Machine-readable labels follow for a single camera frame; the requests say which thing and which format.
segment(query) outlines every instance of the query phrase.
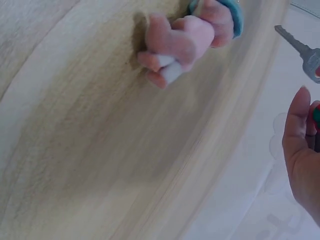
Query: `blue toy part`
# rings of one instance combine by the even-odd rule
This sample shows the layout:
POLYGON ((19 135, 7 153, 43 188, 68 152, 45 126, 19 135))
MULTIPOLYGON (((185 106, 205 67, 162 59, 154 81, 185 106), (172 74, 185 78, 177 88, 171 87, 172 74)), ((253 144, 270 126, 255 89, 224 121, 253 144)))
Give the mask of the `blue toy part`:
MULTIPOLYGON (((197 4, 199 0, 191 0, 191 3, 189 4, 188 7, 188 14, 192 15, 194 11, 196 10, 197 4)), ((236 2, 236 0, 218 0, 221 4, 225 5, 230 9, 233 23, 234 23, 234 36, 233 38, 237 38, 241 36, 241 34, 244 31, 244 24, 245 24, 245 18, 244 14, 242 12, 241 7, 239 4, 236 2)))

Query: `key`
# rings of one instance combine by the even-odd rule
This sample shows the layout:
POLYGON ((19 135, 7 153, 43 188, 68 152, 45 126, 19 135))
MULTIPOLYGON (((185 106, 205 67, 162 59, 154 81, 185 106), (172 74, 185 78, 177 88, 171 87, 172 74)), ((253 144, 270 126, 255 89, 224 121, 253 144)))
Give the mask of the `key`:
POLYGON ((274 26, 274 29, 299 52, 305 74, 315 83, 320 84, 320 75, 317 74, 319 72, 317 69, 320 67, 320 49, 311 49, 308 45, 296 40, 281 25, 274 26))

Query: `green object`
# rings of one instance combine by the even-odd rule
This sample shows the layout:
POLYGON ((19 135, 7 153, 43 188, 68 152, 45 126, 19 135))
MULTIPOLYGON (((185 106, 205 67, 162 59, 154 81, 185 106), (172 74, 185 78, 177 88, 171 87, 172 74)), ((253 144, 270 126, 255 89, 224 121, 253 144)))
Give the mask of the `green object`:
POLYGON ((313 118, 313 121, 315 121, 317 124, 320 124, 320 109, 319 109, 320 106, 317 106, 314 111, 313 111, 313 114, 312 114, 312 118, 313 118))

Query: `white floor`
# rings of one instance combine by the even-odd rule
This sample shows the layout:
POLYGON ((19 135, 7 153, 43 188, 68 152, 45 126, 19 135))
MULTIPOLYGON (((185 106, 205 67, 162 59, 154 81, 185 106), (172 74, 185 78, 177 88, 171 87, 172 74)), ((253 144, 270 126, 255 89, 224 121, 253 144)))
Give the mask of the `white floor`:
MULTIPOLYGON (((292 7, 284 27, 320 48, 317 18, 292 7)), ((286 112, 302 85, 312 100, 320 100, 320 84, 306 77, 299 54, 282 40, 246 133, 185 240, 320 239, 320 230, 292 197, 281 146, 286 112)))

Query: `wooden table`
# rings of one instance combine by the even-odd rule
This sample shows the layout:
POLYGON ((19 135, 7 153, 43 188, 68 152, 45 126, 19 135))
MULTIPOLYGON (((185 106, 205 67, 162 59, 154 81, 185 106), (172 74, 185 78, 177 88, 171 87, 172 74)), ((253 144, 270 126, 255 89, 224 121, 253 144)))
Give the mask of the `wooden table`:
POLYGON ((241 0, 243 36, 159 90, 136 61, 144 16, 187 3, 0 2, 0 239, 183 237, 246 127, 289 1, 241 0))

